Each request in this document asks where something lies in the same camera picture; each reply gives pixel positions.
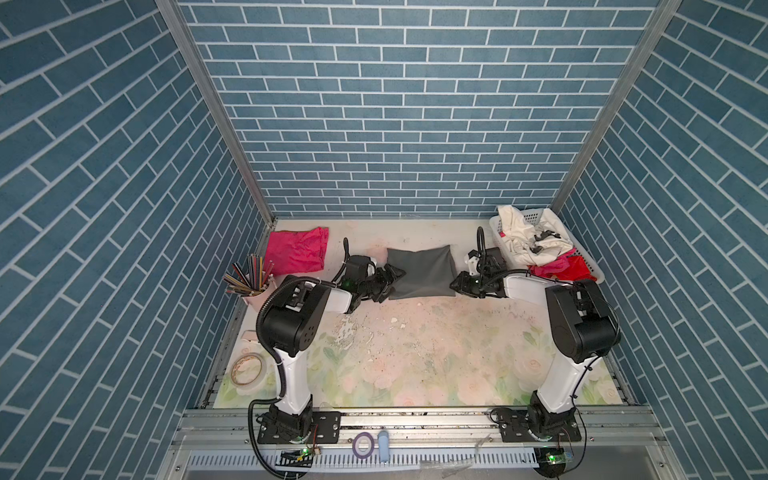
bundle of pencils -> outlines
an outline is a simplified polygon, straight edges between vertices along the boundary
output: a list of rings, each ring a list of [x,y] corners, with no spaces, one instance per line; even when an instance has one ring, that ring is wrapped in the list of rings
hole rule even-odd
[[[270,279],[274,263],[264,266],[264,258],[249,253],[246,258],[246,268],[237,263],[232,263],[235,275],[224,274],[227,282],[227,293],[237,293],[240,296],[256,296],[266,290],[266,284]]]

metal corner post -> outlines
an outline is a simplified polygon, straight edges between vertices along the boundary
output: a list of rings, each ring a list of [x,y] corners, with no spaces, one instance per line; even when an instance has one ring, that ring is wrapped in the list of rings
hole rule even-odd
[[[550,205],[553,211],[559,212],[565,205],[565,201],[576,187],[579,177],[581,177],[584,169],[592,159],[592,155],[594,155],[598,145],[603,140],[603,136],[614,121],[616,113],[619,112],[624,99],[629,95],[632,85],[634,85],[637,77],[640,76],[640,72],[643,70],[648,58],[650,58],[650,54],[656,48],[656,44],[661,39],[664,30],[667,29],[681,2],[682,0],[659,0],[659,4],[648,20],[643,36],[637,43],[637,47],[630,54],[629,59],[627,59],[627,64],[616,80],[616,85],[608,96],[603,110],[600,112],[598,119],[594,121],[592,130],[587,134],[587,138],[584,139],[584,143],[581,145],[581,149],[576,155],[571,169],[565,175],[560,189],[555,194],[554,200]]]
[[[256,206],[261,212],[262,217],[268,227],[272,227],[275,221],[275,216],[272,214],[270,205],[266,202],[264,194],[259,188],[256,176],[253,174],[253,169],[248,162],[243,145],[240,144],[240,140],[237,138],[234,126],[230,121],[227,110],[224,108],[221,98],[216,91],[214,81],[208,74],[208,70],[205,67],[203,58],[200,56],[200,52],[197,50],[197,45],[192,38],[192,32],[190,31],[187,22],[184,20],[184,14],[181,12],[181,8],[178,5],[177,0],[155,0],[157,8],[160,10],[160,14],[163,16],[168,30],[170,30],[171,36],[176,41],[176,45],[181,52],[181,56],[184,57],[184,61],[187,63],[187,67],[190,69],[192,78],[200,90],[200,94],[203,96],[208,110],[210,110],[211,116],[214,118],[216,126],[219,128],[221,137],[224,139],[224,143],[227,145],[232,158],[234,159],[237,170],[240,171],[240,175],[243,177],[248,191],[250,192],[253,201],[256,202]]]

tiled wall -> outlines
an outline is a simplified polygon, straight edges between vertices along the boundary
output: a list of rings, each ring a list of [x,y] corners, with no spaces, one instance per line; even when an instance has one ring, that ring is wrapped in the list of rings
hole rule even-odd
[[[263,222],[153,0],[0,24],[0,478],[144,478]]]
[[[767,22],[684,0],[564,209],[689,478],[768,477]]]
[[[215,3],[182,1],[279,216],[477,217],[550,203],[657,0]]]

laundry basket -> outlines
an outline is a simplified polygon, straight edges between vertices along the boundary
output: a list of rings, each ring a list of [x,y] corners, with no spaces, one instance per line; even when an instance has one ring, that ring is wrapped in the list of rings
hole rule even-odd
[[[525,221],[535,225],[538,223],[538,219],[541,217],[541,212],[543,211],[543,208],[531,208],[530,210],[521,210],[520,213],[523,214]],[[495,245],[502,251],[502,255],[504,255],[504,258],[507,260],[509,268],[526,268],[527,266],[518,265],[512,260],[512,254],[507,250],[506,245],[504,245],[504,242],[502,241],[502,236],[500,235],[502,232],[502,218],[497,215],[491,219],[490,224],[491,231],[493,232],[493,243],[495,243]],[[589,267],[592,276],[597,279],[597,283],[603,283],[603,280],[605,280],[603,270],[600,270],[600,267],[597,262],[594,261],[592,255],[590,255],[581,243],[579,243],[578,239],[574,237],[574,234],[567,228],[566,230],[568,231],[568,236],[571,237],[571,241],[574,243],[576,253],[584,258],[584,262],[587,264],[587,267]]]

black gray fabric piece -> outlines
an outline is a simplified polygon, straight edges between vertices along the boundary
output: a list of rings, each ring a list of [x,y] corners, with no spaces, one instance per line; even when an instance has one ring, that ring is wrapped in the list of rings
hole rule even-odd
[[[391,300],[418,296],[455,296],[451,282],[456,278],[451,246],[409,252],[387,249],[387,263],[406,272],[394,284]]]

